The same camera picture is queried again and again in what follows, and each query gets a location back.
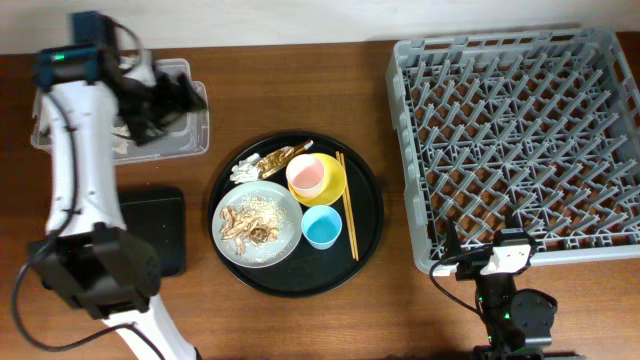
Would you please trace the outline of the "light blue plastic cup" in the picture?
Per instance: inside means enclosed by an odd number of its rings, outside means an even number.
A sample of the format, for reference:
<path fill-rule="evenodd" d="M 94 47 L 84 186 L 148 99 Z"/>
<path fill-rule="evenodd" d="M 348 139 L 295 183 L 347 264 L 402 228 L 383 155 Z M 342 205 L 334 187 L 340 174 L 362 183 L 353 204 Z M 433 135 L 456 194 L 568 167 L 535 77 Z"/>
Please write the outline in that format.
<path fill-rule="evenodd" d="M 309 244 L 317 250 L 333 246 L 342 231 L 342 219 L 330 206 L 310 207 L 301 220 L 301 229 Z"/>

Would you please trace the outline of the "yellow plastic bowl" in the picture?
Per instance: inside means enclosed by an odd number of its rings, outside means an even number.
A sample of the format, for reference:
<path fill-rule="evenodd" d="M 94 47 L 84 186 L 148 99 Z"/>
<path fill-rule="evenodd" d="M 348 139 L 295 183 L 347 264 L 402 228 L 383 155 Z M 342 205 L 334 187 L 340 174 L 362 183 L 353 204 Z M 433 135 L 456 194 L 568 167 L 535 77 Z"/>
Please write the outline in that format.
<path fill-rule="evenodd" d="M 293 197 L 307 207 L 332 205 L 342 197 L 346 187 L 346 172 L 341 163 L 334 157 L 324 153 L 312 153 L 325 167 L 325 178 L 321 192 L 314 198 L 299 195 L 291 185 L 289 191 Z"/>

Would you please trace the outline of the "gold foil wrapper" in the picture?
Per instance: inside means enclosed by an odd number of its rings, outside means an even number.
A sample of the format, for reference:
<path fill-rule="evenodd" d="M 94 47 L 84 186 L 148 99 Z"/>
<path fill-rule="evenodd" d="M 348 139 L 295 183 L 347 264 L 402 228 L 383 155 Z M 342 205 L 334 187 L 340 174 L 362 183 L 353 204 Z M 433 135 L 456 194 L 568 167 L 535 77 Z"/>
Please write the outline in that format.
<path fill-rule="evenodd" d="M 284 146 L 261 158 L 256 164 L 257 168 L 260 170 L 259 179 L 265 180 L 274 175 L 286 167 L 294 157 L 306 152 L 312 145 L 313 141 L 309 139 L 296 146 Z"/>

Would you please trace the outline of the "pink plastic cup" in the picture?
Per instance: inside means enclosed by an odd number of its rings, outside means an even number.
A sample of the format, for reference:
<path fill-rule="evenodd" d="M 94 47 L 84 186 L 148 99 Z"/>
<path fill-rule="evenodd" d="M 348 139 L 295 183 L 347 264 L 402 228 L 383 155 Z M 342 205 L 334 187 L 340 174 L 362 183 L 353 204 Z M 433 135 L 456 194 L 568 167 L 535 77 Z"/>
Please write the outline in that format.
<path fill-rule="evenodd" d="M 302 154 L 288 163 L 285 175 L 288 184 L 299 196 L 314 198 L 322 190 L 325 167 L 314 155 Z"/>

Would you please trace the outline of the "white tissue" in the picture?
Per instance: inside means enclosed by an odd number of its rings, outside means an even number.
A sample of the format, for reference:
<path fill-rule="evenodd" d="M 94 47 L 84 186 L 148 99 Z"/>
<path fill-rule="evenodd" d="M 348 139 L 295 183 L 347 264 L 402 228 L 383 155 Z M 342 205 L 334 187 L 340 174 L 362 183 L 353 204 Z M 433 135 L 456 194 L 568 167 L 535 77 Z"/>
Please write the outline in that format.
<path fill-rule="evenodd" d="M 258 166 L 260 160 L 261 156 L 258 153 L 254 153 L 244 160 L 239 161 L 232 167 L 229 179 L 235 184 L 258 180 L 261 174 L 261 169 Z"/>

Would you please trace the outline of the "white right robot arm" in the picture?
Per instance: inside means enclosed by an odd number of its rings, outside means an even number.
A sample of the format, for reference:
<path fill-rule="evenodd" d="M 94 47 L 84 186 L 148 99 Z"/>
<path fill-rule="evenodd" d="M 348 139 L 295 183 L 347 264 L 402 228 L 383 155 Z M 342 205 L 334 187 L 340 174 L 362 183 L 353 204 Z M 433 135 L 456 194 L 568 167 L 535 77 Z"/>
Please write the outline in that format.
<path fill-rule="evenodd" d="M 536 289 L 517 289 L 515 277 L 531 266 L 536 240 L 508 217 L 490 244 L 464 251 L 456 224 L 447 221 L 446 253 L 433 264 L 429 277 L 449 299 L 477 315 L 487 331 L 488 343 L 476 346 L 473 359 L 579 359 L 576 353 L 547 353 L 558 301 Z M 456 268 L 458 281 L 475 283 L 474 304 L 469 305 L 442 287 L 435 279 L 441 265 Z"/>

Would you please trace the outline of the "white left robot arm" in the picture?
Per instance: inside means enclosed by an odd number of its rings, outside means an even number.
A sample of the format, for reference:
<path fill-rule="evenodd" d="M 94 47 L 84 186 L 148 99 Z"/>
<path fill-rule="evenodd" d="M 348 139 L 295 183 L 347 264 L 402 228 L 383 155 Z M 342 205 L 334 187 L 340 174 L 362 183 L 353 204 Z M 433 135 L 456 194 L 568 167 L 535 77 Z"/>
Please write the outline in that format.
<path fill-rule="evenodd" d="M 123 219 L 113 163 L 115 122 L 137 145 L 207 109 L 186 75 L 161 72 L 147 50 L 124 66 L 120 24 L 97 11 L 70 17 L 72 41 L 40 51 L 34 81 L 51 135 L 53 199 L 46 235 L 29 247 L 35 271 L 69 307 L 119 334 L 140 359 L 196 359 L 160 296 L 160 260 Z"/>

